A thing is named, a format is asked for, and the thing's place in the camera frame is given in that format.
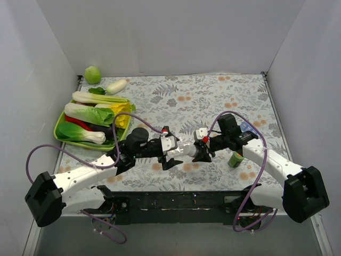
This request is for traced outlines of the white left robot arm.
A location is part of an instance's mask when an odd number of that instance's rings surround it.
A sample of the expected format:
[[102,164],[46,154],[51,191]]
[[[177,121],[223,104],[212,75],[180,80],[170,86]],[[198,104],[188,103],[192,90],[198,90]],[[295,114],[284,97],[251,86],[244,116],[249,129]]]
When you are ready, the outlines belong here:
[[35,223],[46,227],[66,212],[83,209],[98,209],[108,213],[113,208],[113,200],[107,195],[87,196],[83,190],[111,176],[121,174],[134,167],[138,158],[154,158],[162,164],[164,170],[178,164],[175,159],[167,159],[169,151],[178,148],[179,138],[174,136],[167,126],[160,137],[150,140],[148,131],[135,128],[125,140],[114,149],[91,163],[69,172],[50,175],[43,172],[31,182],[25,196]]

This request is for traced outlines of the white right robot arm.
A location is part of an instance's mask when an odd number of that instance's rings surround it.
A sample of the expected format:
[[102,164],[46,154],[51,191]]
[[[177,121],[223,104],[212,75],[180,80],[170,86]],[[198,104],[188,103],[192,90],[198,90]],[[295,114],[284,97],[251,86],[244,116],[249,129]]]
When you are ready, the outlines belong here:
[[285,211],[292,220],[302,223],[327,208],[330,202],[320,171],[295,164],[269,149],[260,132],[243,132],[236,115],[225,111],[216,117],[213,124],[219,126],[220,134],[215,137],[210,136],[212,129],[197,129],[187,155],[193,162],[211,162],[217,151],[229,149],[257,164],[260,173],[266,171],[281,185],[273,190],[255,182],[244,189],[237,211],[253,212],[264,206]]

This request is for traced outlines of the white pill bottle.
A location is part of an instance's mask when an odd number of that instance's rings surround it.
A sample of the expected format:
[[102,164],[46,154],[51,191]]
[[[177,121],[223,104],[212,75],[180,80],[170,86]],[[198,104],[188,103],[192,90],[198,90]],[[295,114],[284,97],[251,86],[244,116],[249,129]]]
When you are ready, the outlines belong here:
[[198,158],[201,157],[204,153],[205,150],[197,145],[186,145],[184,148],[184,152],[186,155],[192,158]]

